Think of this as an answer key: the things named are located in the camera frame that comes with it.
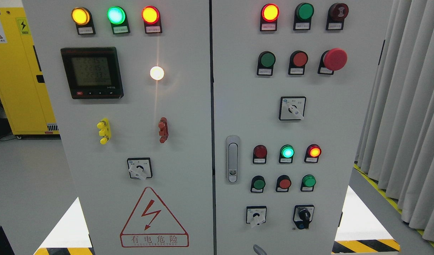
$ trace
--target curtain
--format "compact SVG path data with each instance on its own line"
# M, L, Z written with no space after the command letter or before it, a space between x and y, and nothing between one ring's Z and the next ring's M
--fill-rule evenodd
M356 161L434 242L434 0L395 0Z

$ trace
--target green push button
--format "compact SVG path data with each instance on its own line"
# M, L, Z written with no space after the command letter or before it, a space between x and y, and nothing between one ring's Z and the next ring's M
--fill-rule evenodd
M262 190L266 186L266 183L263 180L256 180L253 183L253 187L257 190Z
M302 21L306 21L313 16L315 12L313 5L309 3L301 3L296 9L296 15Z
M316 179L311 174L303 177L302 182L305 187L313 187L316 184Z
M275 63L275 56L271 52L264 53L261 56L261 64L264 67L271 67Z

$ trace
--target push button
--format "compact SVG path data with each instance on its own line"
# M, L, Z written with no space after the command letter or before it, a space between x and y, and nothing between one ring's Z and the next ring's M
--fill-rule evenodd
M291 187L291 179L287 175L282 175L277 178L276 192L288 192Z
M266 186L266 182L264 181L264 177L261 175L257 175L251 180L250 192L252 193L262 193L264 191L264 187Z

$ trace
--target white floor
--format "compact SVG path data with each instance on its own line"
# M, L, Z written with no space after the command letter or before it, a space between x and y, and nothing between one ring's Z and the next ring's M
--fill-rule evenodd
M356 193L348 187L336 241L392 239ZM88 228L77 198L39 248L91 247Z

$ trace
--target yellow terminal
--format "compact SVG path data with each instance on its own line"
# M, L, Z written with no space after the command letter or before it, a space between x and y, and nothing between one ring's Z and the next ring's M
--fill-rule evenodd
M97 123L97 128L100 129L99 136L102 136L100 144L106 144L111 138L110 122L108 121L108 118L103 118L99 121L99 123Z

